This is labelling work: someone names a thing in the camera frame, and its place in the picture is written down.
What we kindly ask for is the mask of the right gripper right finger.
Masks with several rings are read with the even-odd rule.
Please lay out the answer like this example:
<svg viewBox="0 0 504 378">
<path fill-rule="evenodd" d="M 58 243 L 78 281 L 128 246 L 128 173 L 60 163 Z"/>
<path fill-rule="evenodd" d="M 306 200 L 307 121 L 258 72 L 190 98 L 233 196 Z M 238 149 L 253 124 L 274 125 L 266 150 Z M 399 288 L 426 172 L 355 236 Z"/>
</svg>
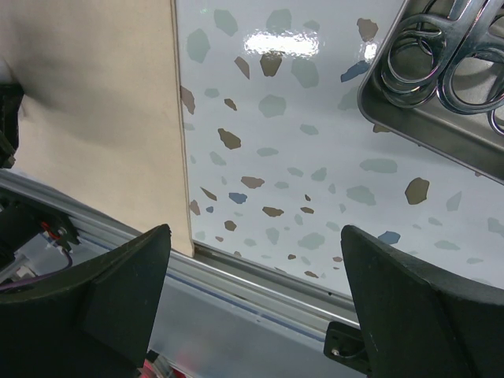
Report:
<svg viewBox="0 0 504 378">
<path fill-rule="evenodd" d="M 373 377 L 501 377 L 503 291 L 352 225 L 341 249 Z"/>
</svg>

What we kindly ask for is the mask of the steel scissors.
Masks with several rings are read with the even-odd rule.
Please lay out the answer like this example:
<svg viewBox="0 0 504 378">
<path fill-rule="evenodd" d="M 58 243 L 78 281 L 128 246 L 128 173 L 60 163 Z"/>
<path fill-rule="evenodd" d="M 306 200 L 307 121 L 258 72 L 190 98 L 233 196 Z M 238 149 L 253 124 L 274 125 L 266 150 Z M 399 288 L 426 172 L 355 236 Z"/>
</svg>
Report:
<svg viewBox="0 0 504 378">
<path fill-rule="evenodd" d="M 462 115 L 492 113 L 503 106 L 503 79 L 474 83 L 476 69 L 497 65 L 503 70 L 503 36 L 495 24 L 503 18 L 502 1 L 455 1 L 447 25 L 447 56 L 437 82 L 439 101 Z"/>
<path fill-rule="evenodd" d="M 380 61 L 384 97 L 401 108 L 414 108 L 435 95 L 473 21 L 478 1 L 412 1 L 393 31 Z"/>
</svg>

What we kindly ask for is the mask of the metal instrument tray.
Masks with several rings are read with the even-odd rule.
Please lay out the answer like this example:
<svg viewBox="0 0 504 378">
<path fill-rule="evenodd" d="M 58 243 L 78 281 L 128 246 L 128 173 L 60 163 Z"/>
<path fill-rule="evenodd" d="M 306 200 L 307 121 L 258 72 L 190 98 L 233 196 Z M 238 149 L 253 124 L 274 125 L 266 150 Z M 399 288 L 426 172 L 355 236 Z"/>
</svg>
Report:
<svg viewBox="0 0 504 378">
<path fill-rule="evenodd" d="M 490 127 L 487 113 L 462 115 L 455 113 L 439 101 L 437 82 L 435 95 L 426 103 L 414 108 L 401 108 L 390 103 L 381 91 L 377 74 L 380 61 L 393 31 L 404 17 L 408 5 L 402 4 L 386 39 L 378 49 L 375 61 L 358 92 L 358 106 L 370 121 L 433 150 L 446 158 L 491 178 L 503 180 L 503 136 Z M 495 24 L 495 30 L 503 36 L 503 18 Z M 476 69 L 474 83 L 490 84 L 494 78 L 503 79 L 503 70 L 497 65 Z M 503 120 L 503 106 L 496 109 Z"/>
</svg>

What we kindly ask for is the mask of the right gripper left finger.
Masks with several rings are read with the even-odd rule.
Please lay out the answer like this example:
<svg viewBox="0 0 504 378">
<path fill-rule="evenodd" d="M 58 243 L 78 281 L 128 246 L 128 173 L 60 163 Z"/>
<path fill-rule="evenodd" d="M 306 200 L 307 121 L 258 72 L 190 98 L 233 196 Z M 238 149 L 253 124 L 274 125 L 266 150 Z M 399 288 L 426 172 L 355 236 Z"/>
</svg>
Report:
<svg viewBox="0 0 504 378">
<path fill-rule="evenodd" d="M 136 377 L 171 251 L 162 224 L 69 269 L 1 292 L 3 377 Z"/>
</svg>

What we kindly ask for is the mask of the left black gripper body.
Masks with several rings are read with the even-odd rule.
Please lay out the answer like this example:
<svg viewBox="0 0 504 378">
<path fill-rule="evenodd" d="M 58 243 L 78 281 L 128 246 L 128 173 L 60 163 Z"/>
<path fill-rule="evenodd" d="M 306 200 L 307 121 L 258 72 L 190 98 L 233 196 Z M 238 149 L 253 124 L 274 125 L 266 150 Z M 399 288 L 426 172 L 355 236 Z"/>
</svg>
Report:
<svg viewBox="0 0 504 378">
<path fill-rule="evenodd" d="M 12 168 L 19 147 L 18 113 L 24 97 L 19 84 L 1 84 L 1 167 Z"/>
</svg>

